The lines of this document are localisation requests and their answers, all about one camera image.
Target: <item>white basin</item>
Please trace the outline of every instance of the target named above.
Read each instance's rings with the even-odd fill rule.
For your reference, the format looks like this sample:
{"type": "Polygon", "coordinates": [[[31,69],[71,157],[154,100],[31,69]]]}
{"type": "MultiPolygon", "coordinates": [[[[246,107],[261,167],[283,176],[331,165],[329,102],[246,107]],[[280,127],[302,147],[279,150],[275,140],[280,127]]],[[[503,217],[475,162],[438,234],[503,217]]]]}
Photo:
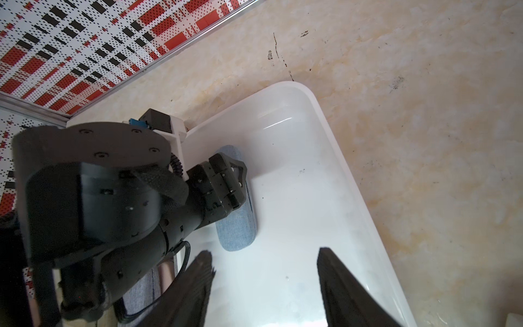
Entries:
{"type": "Polygon", "coordinates": [[[416,323],[369,211],[312,92],[274,84],[187,134],[186,167],[223,145],[247,165],[256,240],[225,251],[215,226],[193,232],[191,259],[212,253],[205,326],[327,326],[316,259],[330,247],[403,326],[416,323]]]}

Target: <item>blue connector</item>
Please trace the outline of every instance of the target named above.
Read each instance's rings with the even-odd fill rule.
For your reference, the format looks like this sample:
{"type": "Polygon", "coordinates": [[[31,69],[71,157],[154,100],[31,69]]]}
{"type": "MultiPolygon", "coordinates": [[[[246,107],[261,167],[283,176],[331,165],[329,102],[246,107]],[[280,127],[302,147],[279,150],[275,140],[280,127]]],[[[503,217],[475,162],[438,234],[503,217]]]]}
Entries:
{"type": "Polygon", "coordinates": [[[135,126],[140,126],[140,127],[143,127],[143,128],[149,128],[149,125],[147,125],[147,123],[145,121],[141,121],[141,120],[136,120],[136,119],[129,119],[129,125],[135,125],[135,126]]]}

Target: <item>marble wall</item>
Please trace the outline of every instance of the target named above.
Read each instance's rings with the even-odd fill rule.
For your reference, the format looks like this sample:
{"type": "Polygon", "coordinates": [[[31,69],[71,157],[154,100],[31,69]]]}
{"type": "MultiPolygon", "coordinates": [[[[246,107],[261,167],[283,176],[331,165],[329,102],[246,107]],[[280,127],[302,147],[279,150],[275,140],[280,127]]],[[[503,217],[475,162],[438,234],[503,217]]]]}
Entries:
{"type": "Polygon", "coordinates": [[[70,124],[309,87],[419,326],[523,313],[523,2],[266,0],[70,124]]]}

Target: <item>dirt stain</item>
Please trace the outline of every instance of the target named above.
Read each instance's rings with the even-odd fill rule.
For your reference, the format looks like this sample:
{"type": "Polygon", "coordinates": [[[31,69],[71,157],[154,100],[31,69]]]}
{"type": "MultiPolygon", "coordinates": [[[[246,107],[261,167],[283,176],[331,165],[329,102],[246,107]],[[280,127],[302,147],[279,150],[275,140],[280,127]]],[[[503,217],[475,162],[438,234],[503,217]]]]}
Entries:
{"type": "Polygon", "coordinates": [[[391,84],[391,92],[398,89],[405,79],[401,76],[396,77],[391,84]]]}

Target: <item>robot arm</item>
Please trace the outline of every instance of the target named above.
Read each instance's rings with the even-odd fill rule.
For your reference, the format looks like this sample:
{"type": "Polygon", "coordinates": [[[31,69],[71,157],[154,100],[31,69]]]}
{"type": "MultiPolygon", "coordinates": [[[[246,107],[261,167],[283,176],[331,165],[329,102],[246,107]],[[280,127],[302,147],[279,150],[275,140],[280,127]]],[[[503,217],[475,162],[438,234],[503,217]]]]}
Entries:
{"type": "Polygon", "coordinates": [[[42,326],[99,319],[192,231],[245,202],[243,162],[218,153],[185,181],[168,169],[172,146],[160,134],[97,122],[13,139],[17,214],[42,326]],[[52,269],[61,273],[60,308],[52,269]]]}

